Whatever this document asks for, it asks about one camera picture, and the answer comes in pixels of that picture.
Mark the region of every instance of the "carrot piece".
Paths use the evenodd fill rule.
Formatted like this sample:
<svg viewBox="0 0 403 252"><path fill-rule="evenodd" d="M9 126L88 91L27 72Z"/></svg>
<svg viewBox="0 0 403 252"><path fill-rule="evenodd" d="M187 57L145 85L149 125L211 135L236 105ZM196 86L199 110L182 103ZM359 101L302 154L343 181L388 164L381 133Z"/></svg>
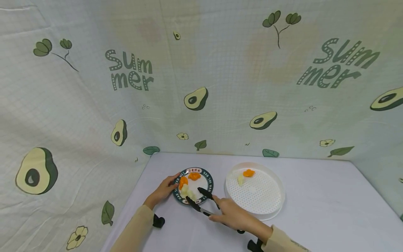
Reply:
<svg viewBox="0 0 403 252"><path fill-rule="evenodd" d="M201 175L200 175L200 173L190 173L188 177L191 180L196 181L201 177Z"/></svg>
<svg viewBox="0 0 403 252"><path fill-rule="evenodd" d="M255 171L251 169L247 169L246 171L243 172L244 177L252 177L255 174Z"/></svg>
<svg viewBox="0 0 403 252"><path fill-rule="evenodd" d="M185 177L185 176L181 177L181 179L179 180L179 190L182 190L182 187L184 184L189 185L189 183L187 181L187 177Z"/></svg>

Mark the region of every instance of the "hand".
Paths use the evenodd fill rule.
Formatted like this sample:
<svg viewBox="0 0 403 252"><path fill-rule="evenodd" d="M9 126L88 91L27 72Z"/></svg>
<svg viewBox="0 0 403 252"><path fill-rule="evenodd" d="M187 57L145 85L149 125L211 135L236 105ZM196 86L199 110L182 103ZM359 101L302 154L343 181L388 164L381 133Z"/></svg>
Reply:
<svg viewBox="0 0 403 252"><path fill-rule="evenodd" d="M247 231L257 236L264 243L271 237L273 233L271 227L250 215L232 199L219 199L215 195L213 195L213 199L219 205L222 215L209 216L211 221L223 223L232 229Z"/></svg>
<svg viewBox="0 0 403 252"><path fill-rule="evenodd" d="M151 210L159 204L163 199L169 196L169 194L178 187L178 184L172 184L173 181L179 176L180 173L177 173L173 176L168 176L164 179L160 186L147 197L143 205L148 206Z"/></svg>

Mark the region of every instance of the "round plastic tray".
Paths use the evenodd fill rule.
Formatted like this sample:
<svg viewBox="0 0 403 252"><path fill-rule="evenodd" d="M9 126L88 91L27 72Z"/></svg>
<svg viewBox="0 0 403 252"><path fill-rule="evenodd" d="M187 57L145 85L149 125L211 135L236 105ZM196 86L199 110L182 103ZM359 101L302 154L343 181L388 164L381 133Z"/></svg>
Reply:
<svg viewBox="0 0 403 252"><path fill-rule="evenodd" d="M247 169L254 170L255 174L245 177L240 186L237 178ZM261 221L275 217L285 201L279 177L269 168L253 162L240 163L231 169L225 179L225 194Z"/></svg>

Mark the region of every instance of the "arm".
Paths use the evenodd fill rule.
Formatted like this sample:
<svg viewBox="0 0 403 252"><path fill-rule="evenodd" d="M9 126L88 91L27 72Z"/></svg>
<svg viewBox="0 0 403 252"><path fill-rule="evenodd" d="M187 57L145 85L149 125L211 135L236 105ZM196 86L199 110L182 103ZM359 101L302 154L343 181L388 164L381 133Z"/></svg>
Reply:
<svg viewBox="0 0 403 252"><path fill-rule="evenodd" d="M179 173L169 176L162 181L160 186L147 197L141 207L133 215L123 232L113 244L110 252L139 251L142 243L152 228L154 221L154 207L178 187L178 184L171 183L178 177Z"/></svg>
<svg viewBox="0 0 403 252"><path fill-rule="evenodd" d="M220 222L232 229L245 230L263 241L263 252L308 252L309 250L291 240L276 226L269 227L247 211L239 207L231 199L219 199L213 196L220 206L222 215L211 215L211 221Z"/></svg>

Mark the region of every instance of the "plate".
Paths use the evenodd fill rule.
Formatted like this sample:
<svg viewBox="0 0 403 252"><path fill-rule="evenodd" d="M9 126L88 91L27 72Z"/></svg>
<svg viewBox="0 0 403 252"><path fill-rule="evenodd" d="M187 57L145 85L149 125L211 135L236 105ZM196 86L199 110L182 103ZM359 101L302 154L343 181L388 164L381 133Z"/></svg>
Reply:
<svg viewBox="0 0 403 252"><path fill-rule="evenodd" d="M245 177L243 186L239 186L237 178L247 169L254 170L255 174ZM231 169L225 179L225 194L261 221L274 218L285 201L280 178L268 167L253 162L240 163Z"/></svg>
<svg viewBox="0 0 403 252"><path fill-rule="evenodd" d="M188 177L190 173L200 173L200 175L201 175L201 177L196 181L188 179L189 190L192 190L193 193L197 196L197 200L195 202L196 202L196 204L199 205L199 204L205 202L207 200L207 197L204 196L203 194L201 194L197 188L202 187L209 192L213 192L213 187L214 187L213 177L211 177L210 173L203 168L190 167L190 168L187 168L187 169L181 171L181 173L179 174L179 177L177 177L174 182L179 183L179 180L181 179L181 177L184 177L184 176ZM175 199L179 203L190 206L189 203L187 202L187 200L185 198L181 197L179 187L173 191L173 194L174 194Z"/></svg>

